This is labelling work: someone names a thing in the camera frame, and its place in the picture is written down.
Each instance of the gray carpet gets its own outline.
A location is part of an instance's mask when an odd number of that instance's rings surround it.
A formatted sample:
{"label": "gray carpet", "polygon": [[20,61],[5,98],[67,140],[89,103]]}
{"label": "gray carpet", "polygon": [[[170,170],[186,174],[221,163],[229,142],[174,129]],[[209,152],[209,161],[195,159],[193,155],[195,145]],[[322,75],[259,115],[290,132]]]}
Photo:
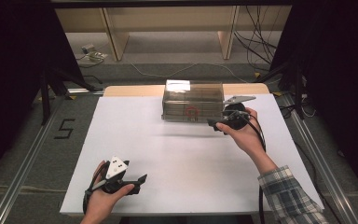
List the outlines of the gray carpet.
{"label": "gray carpet", "polygon": [[[97,82],[94,77],[85,77],[88,83],[106,87],[111,85],[140,85],[140,84],[164,84],[167,78],[176,79],[198,79],[198,80],[220,80],[224,83],[238,83],[255,80],[254,68],[244,64],[225,64],[225,67],[212,64],[136,64],[143,73],[158,75],[146,76],[140,73],[130,64],[122,65],[99,65],[82,69],[85,76],[96,76],[103,84]],[[181,69],[186,70],[173,76],[167,77]],[[276,82],[268,85],[271,91],[276,91]],[[69,88],[77,88],[76,84],[67,83]],[[6,223],[79,223],[81,217],[68,217],[59,213],[60,206],[69,185],[72,173],[75,169],[77,158],[81,151],[83,141],[90,125],[94,108],[99,96],[83,95],[77,96],[75,100],[65,100],[59,108],[58,114],[48,133],[47,139],[34,161],[32,170],[28,174],[21,193],[13,204],[7,217]],[[277,104],[283,105],[282,98],[277,98]],[[40,129],[42,120],[41,103],[36,100],[30,110],[29,118],[24,123],[17,140],[4,158],[0,161],[0,200],[13,180],[14,174],[21,166],[24,156],[27,154],[34,138]],[[68,134],[60,131],[62,121],[64,128],[73,129],[69,138],[61,139]],[[335,177],[349,197],[356,213],[358,214],[358,180],[345,158],[337,155],[337,145],[331,138],[328,129],[322,119],[317,116],[306,118],[313,137],[318,146],[323,150],[324,157],[329,161],[334,170]],[[299,143],[305,154],[309,155],[302,137],[299,135],[293,120],[286,119],[294,141]],[[310,176],[313,176],[311,162],[300,151]],[[325,199],[333,206],[335,213],[340,217],[337,207],[330,196],[324,181],[317,174],[316,184],[323,193]],[[326,207],[325,215],[331,223],[337,223],[332,211]],[[273,217],[270,213],[266,215],[267,223],[271,223]],[[118,223],[119,217],[110,217],[104,223]]]}

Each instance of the transparent box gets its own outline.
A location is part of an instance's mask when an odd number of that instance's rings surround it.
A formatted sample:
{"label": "transparent box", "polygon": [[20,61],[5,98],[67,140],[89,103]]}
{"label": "transparent box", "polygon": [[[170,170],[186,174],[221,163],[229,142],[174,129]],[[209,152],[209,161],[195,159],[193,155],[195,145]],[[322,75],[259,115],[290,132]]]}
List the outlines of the transparent box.
{"label": "transparent box", "polygon": [[163,114],[167,121],[207,122],[220,119],[224,93],[221,82],[167,80],[162,99]]}

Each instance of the white surface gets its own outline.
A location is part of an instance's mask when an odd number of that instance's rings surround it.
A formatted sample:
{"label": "white surface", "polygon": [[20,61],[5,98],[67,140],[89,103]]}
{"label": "white surface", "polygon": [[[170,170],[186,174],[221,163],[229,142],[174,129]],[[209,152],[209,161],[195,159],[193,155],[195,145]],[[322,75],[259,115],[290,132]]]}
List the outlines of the white surface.
{"label": "white surface", "polygon": [[[270,157],[289,165],[322,205],[273,96],[257,94],[245,106],[258,112]],[[258,212],[258,172],[234,141],[207,124],[168,122],[161,114],[162,97],[100,98],[61,213],[82,214],[94,170],[112,156],[130,161],[124,180],[147,174],[139,194],[117,203],[118,216]],[[266,200],[264,205],[269,210]]]}

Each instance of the forearm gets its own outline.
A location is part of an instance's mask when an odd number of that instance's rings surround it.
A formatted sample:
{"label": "forearm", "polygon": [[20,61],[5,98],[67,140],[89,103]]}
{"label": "forearm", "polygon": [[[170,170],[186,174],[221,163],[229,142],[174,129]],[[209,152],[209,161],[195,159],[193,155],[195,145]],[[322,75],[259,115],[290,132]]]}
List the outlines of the forearm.
{"label": "forearm", "polygon": [[249,151],[248,155],[255,163],[255,166],[261,175],[278,168],[275,162],[269,157],[269,155],[267,155],[261,146],[259,149]]}
{"label": "forearm", "polygon": [[80,224],[99,224],[100,222],[98,218],[84,216]]}

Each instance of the human hand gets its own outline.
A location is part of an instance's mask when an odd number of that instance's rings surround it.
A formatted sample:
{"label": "human hand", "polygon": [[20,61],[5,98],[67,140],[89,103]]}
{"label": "human hand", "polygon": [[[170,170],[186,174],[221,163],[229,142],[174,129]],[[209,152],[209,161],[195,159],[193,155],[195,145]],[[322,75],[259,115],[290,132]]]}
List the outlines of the human hand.
{"label": "human hand", "polygon": [[[250,114],[249,121],[260,132],[260,127],[256,121],[257,112],[249,107],[246,107],[245,111]],[[264,150],[257,133],[249,124],[245,125],[243,128],[239,130],[234,130],[230,128],[228,125],[223,123],[217,123],[216,127],[220,131],[229,134],[234,139],[237,146],[247,154],[253,153],[256,150]]]}
{"label": "human hand", "polygon": [[[98,168],[94,172],[94,175],[96,175],[97,171],[104,164],[104,161],[99,164]],[[94,185],[100,182],[101,178],[101,175],[98,175],[94,182]],[[87,206],[86,215],[83,217],[81,223],[94,224],[102,222],[110,215],[116,202],[125,195],[127,195],[133,188],[133,184],[126,185],[114,194],[105,193],[101,189],[93,191],[91,196],[89,197],[89,204]]]}
{"label": "human hand", "polygon": [[[249,122],[255,126],[258,132],[260,132],[260,127],[257,122],[257,112],[249,107],[246,107],[245,111],[250,114]],[[216,127],[220,131],[229,134],[234,139],[237,146],[250,156],[260,174],[264,174],[277,168],[277,165],[265,152],[259,135],[251,125],[247,124],[239,130],[231,129],[223,123],[217,123]]]}

